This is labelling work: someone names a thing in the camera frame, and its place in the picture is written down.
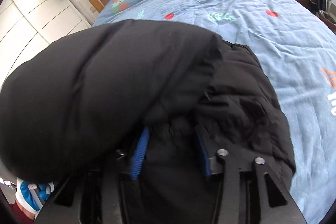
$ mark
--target green leaf print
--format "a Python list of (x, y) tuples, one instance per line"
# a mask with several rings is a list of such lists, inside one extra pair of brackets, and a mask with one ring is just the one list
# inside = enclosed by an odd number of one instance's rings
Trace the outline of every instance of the green leaf print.
[(226, 13), (224, 15), (223, 13), (212, 12), (212, 13), (207, 14), (207, 19), (215, 23), (217, 21), (221, 21), (224, 19), (228, 21), (232, 21), (232, 20), (235, 20), (236, 17), (233, 15), (230, 15), (230, 13)]
[(138, 15), (136, 16), (136, 18), (137, 18), (137, 19), (143, 18), (144, 15), (145, 15), (145, 11), (142, 10), (142, 11), (140, 11), (140, 12), (138, 13)]

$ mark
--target red sleeve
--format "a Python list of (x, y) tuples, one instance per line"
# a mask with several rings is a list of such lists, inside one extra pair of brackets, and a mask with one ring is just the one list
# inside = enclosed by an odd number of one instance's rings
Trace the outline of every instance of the red sleeve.
[(14, 214), (21, 220), (23, 224), (33, 224), (34, 220), (30, 219), (28, 216), (26, 216), (23, 211), (20, 210), (20, 208), (17, 206), (16, 202), (14, 204), (10, 204), (10, 207), (14, 211)]

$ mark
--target person's arm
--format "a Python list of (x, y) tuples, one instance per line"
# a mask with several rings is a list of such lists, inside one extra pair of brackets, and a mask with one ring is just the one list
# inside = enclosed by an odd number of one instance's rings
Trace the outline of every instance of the person's arm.
[(23, 208), (23, 206), (17, 201), (15, 200), (15, 203), (17, 204), (17, 206), (19, 207), (19, 209), (29, 218), (34, 220), (35, 219), (35, 214), (29, 212), (28, 210), (26, 210), (25, 208)]

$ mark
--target red ladybug print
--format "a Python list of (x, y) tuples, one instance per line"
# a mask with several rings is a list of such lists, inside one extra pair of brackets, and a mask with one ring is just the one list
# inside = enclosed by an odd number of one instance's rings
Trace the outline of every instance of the red ladybug print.
[(172, 19), (174, 17), (174, 13), (170, 13), (165, 16), (165, 19)]
[(266, 13), (270, 16), (273, 16), (273, 17), (278, 17), (279, 16), (277, 12), (272, 12), (270, 10), (266, 10)]

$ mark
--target black metal bracket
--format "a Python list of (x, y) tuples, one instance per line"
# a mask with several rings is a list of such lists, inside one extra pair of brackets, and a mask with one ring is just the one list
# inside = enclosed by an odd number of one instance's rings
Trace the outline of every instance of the black metal bracket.
[(86, 171), (65, 178), (41, 209), (35, 224), (127, 224), (119, 198), (117, 159), (111, 153)]
[(212, 224), (306, 224), (286, 186), (269, 166), (272, 157), (209, 136), (202, 128), (197, 133), (205, 174), (222, 176)]

